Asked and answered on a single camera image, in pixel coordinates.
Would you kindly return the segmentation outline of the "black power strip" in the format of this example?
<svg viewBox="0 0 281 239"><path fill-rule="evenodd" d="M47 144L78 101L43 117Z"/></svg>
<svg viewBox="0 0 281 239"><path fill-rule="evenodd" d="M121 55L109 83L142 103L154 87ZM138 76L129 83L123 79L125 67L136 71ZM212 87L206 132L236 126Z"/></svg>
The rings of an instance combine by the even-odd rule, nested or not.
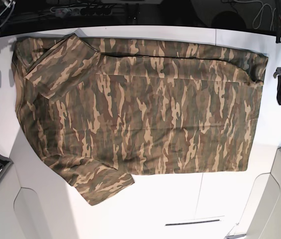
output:
<svg viewBox="0 0 281 239"><path fill-rule="evenodd" d="M56 17L66 16L103 16L112 13L112 6L108 5L90 5L90 6L68 6L52 7L50 12Z"/></svg>

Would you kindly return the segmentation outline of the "camouflage T-shirt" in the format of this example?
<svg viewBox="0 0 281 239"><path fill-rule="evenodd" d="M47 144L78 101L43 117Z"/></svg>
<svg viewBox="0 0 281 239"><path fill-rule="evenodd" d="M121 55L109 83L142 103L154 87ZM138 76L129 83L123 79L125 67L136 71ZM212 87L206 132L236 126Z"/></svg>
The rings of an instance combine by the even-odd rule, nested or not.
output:
<svg viewBox="0 0 281 239"><path fill-rule="evenodd" d="M96 205L134 175L245 171L267 63L199 43L27 37L15 112L40 160Z"/></svg>

